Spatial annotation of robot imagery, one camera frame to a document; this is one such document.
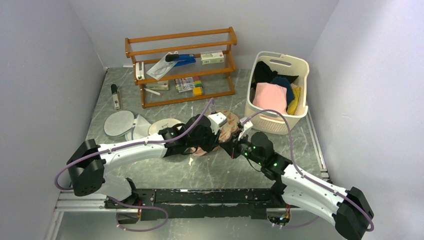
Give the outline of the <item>floral mesh laundry bag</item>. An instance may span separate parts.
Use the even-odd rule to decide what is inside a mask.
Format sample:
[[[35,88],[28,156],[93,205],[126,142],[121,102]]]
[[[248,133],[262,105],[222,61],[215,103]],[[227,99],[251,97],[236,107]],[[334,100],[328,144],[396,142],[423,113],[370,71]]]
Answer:
[[[219,143],[223,143],[230,138],[232,133],[236,132],[239,129],[237,122],[240,120],[240,118],[229,110],[217,110],[217,113],[222,113],[227,118],[227,122],[222,127],[220,127],[221,133],[218,138]],[[191,150],[194,150],[192,155],[195,157],[200,157],[208,154],[208,152],[204,151],[201,147],[197,149],[192,147]]]

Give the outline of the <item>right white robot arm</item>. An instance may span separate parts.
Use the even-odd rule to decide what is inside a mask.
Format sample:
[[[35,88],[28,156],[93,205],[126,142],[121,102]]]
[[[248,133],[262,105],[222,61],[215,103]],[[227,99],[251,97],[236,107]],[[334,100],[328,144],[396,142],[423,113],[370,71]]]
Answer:
[[[275,207],[287,203],[313,213],[347,240],[362,239],[371,225],[374,213],[360,189],[338,187],[295,167],[274,150],[266,134],[256,132],[251,138],[234,134],[220,147],[233,159],[245,157],[260,165],[260,171],[277,186],[269,197]]]

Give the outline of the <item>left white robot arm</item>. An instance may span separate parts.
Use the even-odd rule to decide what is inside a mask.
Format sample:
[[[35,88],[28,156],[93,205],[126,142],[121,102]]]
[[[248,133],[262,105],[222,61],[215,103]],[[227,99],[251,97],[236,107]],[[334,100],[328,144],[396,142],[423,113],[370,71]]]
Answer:
[[[87,140],[67,162],[73,193],[77,197],[103,194],[132,208],[139,200],[134,182],[111,174],[112,170],[141,160],[188,155],[191,150],[211,151],[219,145],[220,128],[226,122],[227,118],[220,112],[199,114],[187,123],[136,140],[115,144]]]

